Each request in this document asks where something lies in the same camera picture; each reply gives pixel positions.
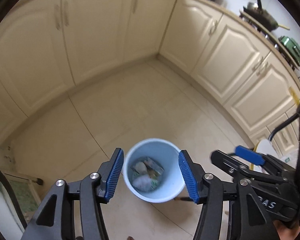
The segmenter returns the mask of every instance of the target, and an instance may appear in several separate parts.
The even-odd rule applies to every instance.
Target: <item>ribbed blue pad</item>
[[[235,148],[234,154],[257,166],[265,164],[265,160],[262,155],[241,145]]]
[[[106,181],[106,194],[105,199],[109,202],[110,198],[114,196],[115,188],[118,184],[118,179],[123,166],[123,150],[120,150],[110,175]]]
[[[189,197],[194,201],[194,203],[198,203],[199,201],[199,194],[198,194],[198,187],[197,182],[192,174],[192,171],[190,170],[190,167],[188,165],[188,162],[186,161],[185,156],[182,152],[179,152],[178,157],[179,167],[183,176],[183,179],[185,181]]]

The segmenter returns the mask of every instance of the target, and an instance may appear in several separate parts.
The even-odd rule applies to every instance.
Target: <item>pot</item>
[[[278,27],[290,30],[289,27],[278,24],[268,11],[262,8],[261,0],[257,1],[258,3],[249,2],[247,7],[243,7],[243,11],[255,18],[270,32],[276,30]]]

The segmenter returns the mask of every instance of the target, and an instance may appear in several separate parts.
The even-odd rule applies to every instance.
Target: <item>green appliance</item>
[[[300,65],[300,46],[299,44],[293,39],[287,36],[281,36],[279,38],[281,44],[287,49],[293,59]]]

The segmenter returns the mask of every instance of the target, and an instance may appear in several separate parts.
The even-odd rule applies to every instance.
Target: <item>blue gripper pad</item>
[[[265,164],[265,160],[262,158],[262,155],[241,145],[235,148],[234,154],[257,166]]]

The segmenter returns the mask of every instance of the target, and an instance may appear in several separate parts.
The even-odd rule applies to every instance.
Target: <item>tile floor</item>
[[[42,178],[44,197],[60,178],[83,179],[107,161],[116,147],[125,153],[145,138],[163,138],[222,180],[210,152],[231,152],[245,145],[226,119],[170,68],[151,60],[122,70],[80,90],[40,117],[13,144],[20,173]],[[181,195],[187,195],[186,189]],[[120,177],[114,198],[103,205],[111,240],[192,239],[201,206],[170,201],[150,204],[138,199]],[[226,238],[224,214],[220,239]]]

